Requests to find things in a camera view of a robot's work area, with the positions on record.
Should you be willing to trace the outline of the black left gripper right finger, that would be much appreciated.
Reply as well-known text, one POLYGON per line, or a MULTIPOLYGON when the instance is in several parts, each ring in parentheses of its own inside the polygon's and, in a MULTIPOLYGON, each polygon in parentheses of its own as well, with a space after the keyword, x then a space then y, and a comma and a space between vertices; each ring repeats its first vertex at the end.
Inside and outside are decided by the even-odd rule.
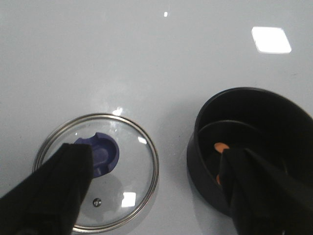
POLYGON ((313 189, 246 148, 223 151, 219 179, 240 235, 311 235, 313 189))

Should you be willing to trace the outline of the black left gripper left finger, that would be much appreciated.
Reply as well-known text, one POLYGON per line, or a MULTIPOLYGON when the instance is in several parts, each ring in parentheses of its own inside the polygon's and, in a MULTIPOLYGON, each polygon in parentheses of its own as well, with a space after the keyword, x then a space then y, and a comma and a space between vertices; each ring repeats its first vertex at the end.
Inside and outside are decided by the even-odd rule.
POLYGON ((91 147, 63 144, 0 199, 0 233, 71 234, 92 178, 91 147))

